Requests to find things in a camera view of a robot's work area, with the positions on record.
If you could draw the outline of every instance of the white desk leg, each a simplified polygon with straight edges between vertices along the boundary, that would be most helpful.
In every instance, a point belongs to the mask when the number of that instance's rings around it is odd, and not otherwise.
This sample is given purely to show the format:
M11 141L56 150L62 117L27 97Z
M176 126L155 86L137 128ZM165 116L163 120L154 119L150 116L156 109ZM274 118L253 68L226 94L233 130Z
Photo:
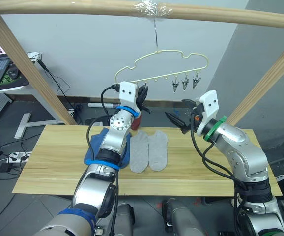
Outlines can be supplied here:
M63 121L60 120L60 117L53 111L53 109L48 105L48 103L42 98L39 93L33 89L31 85L27 85L26 89L37 99L37 101L55 118L53 120L38 121L38 122L29 122L30 113L25 113L21 119L20 125L16 134L15 139L21 139L24 135L25 129L28 127L42 126L46 124L62 124Z
M33 89L31 85L27 85L26 88L37 99L37 101L47 110L47 112L49 112L53 116L53 118L55 118L58 121L61 120L60 117L56 114L56 112L53 111L53 109L48 105L48 103L43 99L43 97L39 95L39 93L35 89Z
M23 138L24 132L28 127L35 127L35 126L42 126L46 124L62 124L63 121L53 120L46 120L46 121L38 121L38 122L29 122L30 113L24 113L21 122L19 124L18 130L14 136L15 139Z

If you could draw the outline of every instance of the gray sock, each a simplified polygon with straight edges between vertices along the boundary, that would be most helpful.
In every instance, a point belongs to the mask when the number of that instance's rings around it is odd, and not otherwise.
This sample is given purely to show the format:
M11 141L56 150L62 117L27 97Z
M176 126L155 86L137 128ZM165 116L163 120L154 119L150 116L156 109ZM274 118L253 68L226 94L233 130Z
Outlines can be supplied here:
M143 172L148 165L147 133L139 130L136 136L130 138L130 169L134 173Z
M167 135L156 130L148 137L149 165L153 171L161 171L167 165Z

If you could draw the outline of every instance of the blue cloth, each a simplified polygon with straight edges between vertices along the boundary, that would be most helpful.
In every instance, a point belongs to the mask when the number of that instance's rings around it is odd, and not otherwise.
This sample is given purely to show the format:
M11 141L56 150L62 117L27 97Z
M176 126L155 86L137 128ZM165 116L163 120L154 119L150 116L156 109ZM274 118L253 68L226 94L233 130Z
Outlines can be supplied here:
M108 129L103 128L102 131L99 134L92 135L90 142L91 142L95 156L97 155L98 149L99 149L105 135L107 134L107 132L108 132ZM122 165L120 166L121 169L125 168L129 164L129 161L130 161L130 138L131 138L131 133L129 133L127 135L127 150L125 150L126 153L125 153L125 156L122 160ZM84 158L85 164L86 164L87 160L93 160L92 155L91 155L91 151L89 149L87 150L87 153L86 153L85 158Z

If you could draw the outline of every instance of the white wall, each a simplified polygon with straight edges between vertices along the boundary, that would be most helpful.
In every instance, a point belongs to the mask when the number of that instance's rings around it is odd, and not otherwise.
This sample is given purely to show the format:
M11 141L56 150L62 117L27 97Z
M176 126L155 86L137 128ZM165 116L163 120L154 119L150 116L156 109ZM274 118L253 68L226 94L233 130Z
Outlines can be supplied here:
M245 8L248 0L184 0L183 3ZM132 66L137 58L154 52L153 23L145 18L95 15L4 15L3 18L26 51L43 53L43 61L71 86L67 95L99 97L114 83L114 74ZM149 83L148 100L181 100L204 93L219 65L236 24L164 19L157 22L159 49L178 49L186 54L203 53L210 65L192 90L192 76L186 92L181 79L176 94L170 78ZM134 73L123 74L125 80L145 78L201 67L202 59L181 59L179 55L158 55L141 63ZM54 91L54 82L47 78ZM117 97L114 92L106 97Z
M284 0L250 0L246 9L284 14ZM284 50L284 29L239 25L208 89L217 91L218 118L229 116ZM284 75L239 121L263 149L284 141Z

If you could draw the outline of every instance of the green band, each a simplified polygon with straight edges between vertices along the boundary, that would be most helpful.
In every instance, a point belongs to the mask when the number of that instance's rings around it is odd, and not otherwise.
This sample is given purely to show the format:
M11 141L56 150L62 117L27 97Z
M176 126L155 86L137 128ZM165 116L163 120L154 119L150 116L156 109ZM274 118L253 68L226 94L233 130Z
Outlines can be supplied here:
M262 236L272 236L272 235L275 235L275 234L278 234L278 233L280 233L280 232L278 232L278 231L273 231L273 232L265 233L265 234L263 234Z
M227 119L227 117L226 117L226 116L223 116L218 122L216 122L216 124L213 125L213 127L209 130L209 132L207 132L207 134L204 136L204 140L207 141L207 140L210 138L210 136L214 133L214 131L215 131L218 127L220 127L220 125L221 125L222 123L224 123L226 119Z

